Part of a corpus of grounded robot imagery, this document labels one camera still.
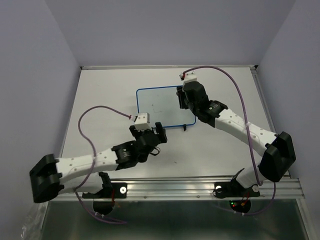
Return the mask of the blue framed whiteboard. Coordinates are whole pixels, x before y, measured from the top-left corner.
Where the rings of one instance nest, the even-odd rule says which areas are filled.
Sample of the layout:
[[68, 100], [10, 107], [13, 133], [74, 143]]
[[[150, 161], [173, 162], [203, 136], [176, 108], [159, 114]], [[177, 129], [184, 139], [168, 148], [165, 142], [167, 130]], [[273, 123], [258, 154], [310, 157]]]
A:
[[177, 86], [139, 88], [136, 90], [138, 113], [148, 113], [150, 124], [160, 122], [164, 128], [193, 126], [196, 117], [188, 109], [181, 109]]

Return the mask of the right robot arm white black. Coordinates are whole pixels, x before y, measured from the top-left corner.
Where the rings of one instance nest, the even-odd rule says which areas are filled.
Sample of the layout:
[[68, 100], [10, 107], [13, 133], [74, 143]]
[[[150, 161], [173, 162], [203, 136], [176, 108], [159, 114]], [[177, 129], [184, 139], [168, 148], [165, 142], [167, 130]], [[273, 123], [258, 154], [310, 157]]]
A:
[[252, 186], [265, 180], [279, 182], [296, 161], [293, 140], [290, 134], [277, 134], [245, 122], [227, 105], [210, 100], [204, 86], [197, 81], [189, 81], [176, 88], [181, 109], [190, 110], [201, 122], [226, 132], [249, 146], [251, 153], [261, 156], [259, 163], [243, 168], [221, 192], [227, 197], [242, 195]]

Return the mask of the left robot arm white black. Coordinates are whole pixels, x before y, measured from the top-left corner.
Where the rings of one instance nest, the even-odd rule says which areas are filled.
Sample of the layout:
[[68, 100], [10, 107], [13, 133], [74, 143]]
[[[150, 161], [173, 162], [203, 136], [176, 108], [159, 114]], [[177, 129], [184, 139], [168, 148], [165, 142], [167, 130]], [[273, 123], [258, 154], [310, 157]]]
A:
[[113, 172], [135, 167], [147, 161], [160, 144], [168, 141], [166, 130], [160, 122], [155, 128], [148, 123], [135, 123], [129, 127], [134, 140], [113, 146], [92, 155], [56, 158], [43, 156], [30, 170], [34, 203], [45, 203], [60, 194], [80, 189], [94, 173]]

